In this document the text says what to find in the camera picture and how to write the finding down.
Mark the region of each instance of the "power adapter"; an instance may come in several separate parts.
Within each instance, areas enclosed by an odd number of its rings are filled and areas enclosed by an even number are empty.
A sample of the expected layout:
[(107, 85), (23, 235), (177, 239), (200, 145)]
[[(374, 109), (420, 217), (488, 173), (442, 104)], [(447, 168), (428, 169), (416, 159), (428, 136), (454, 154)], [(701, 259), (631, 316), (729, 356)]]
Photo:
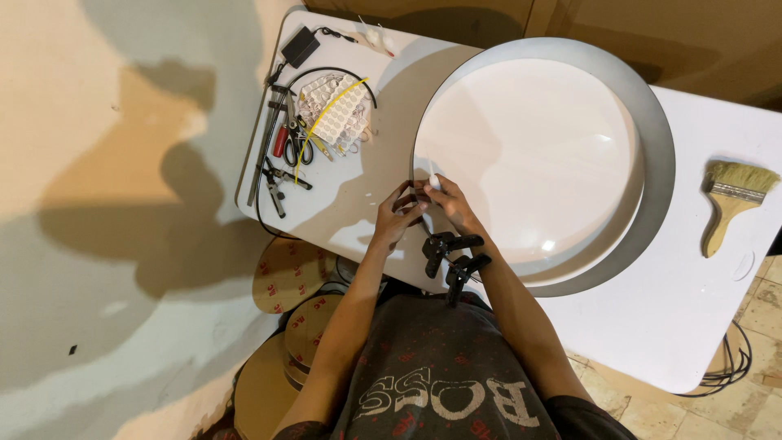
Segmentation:
[(305, 26), (282, 48), (282, 56), (294, 69), (298, 69), (320, 45), (314, 33)]

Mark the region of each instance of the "tiled floor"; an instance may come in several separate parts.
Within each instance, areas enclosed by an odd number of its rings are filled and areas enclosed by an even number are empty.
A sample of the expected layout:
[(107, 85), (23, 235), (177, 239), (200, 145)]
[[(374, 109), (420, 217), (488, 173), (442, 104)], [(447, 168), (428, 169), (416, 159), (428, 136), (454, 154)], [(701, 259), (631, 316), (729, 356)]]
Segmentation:
[(752, 344), (749, 375), (700, 399), (649, 401), (609, 384), (588, 359), (569, 353), (592, 399), (641, 440), (782, 439), (782, 388), (762, 384), (782, 374), (782, 256), (763, 261), (736, 312)]

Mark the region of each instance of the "bristles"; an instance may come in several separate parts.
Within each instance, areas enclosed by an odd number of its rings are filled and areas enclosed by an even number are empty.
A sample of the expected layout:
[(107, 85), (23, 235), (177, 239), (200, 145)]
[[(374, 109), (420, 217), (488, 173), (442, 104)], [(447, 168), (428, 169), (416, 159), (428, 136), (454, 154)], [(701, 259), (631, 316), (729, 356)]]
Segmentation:
[(768, 193), (779, 181), (774, 171), (736, 162), (717, 161), (708, 167), (706, 177), (714, 182), (759, 193)]

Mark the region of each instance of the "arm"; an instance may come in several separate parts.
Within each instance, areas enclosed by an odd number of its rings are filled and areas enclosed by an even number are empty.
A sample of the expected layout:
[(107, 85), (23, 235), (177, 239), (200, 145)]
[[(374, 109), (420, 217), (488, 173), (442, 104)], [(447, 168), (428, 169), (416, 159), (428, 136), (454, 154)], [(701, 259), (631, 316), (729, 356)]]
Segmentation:
[(461, 235), (479, 234), (483, 237), (484, 245), (472, 248), (472, 254), (483, 252), (492, 259), (490, 264), (480, 269), (481, 280), (500, 331), (522, 363), (535, 390), (543, 400), (556, 395), (571, 395), (592, 402), (573, 372), (546, 312), (502, 258), (459, 187), (441, 175), (438, 177), (442, 191), (433, 189), (427, 181), (416, 181), (415, 186), (423, 189), (428, 200), (434, 200), (443, 207)]
[(337, 309), (328, 321), (317, 347), (307, 382), (274, 432), (304, 421), (329, 424), (350, 384), (356, 361), (367, 341), (386, 258), (405, 229), (420, 221), (427, 204), (403, 207), (412, 196), (400, 198), (409, 186), (403, 183), (378, 207), (375, 235)]

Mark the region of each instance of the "wooden brush handle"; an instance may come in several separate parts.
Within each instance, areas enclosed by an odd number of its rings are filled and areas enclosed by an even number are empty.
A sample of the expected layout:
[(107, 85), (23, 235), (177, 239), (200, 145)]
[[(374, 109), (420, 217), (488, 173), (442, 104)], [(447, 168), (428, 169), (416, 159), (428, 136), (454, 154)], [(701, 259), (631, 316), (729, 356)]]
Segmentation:
[(717, 220), (714, 222), (712, 230), (708, 232), (706, 239), (703, 242), (703, 255), (706, 258), (709, 258), (717, 252), (720, 246), (722, 246), (725, 232), (727, 232), (728, 229), (728, 223), (733, 220), (733, 217), (740, 212), (758, 207), (760, 204), (737, 199), (735, 197), (724, 196), (722, 194), (707, 193), (707, 195), (717, 210)]

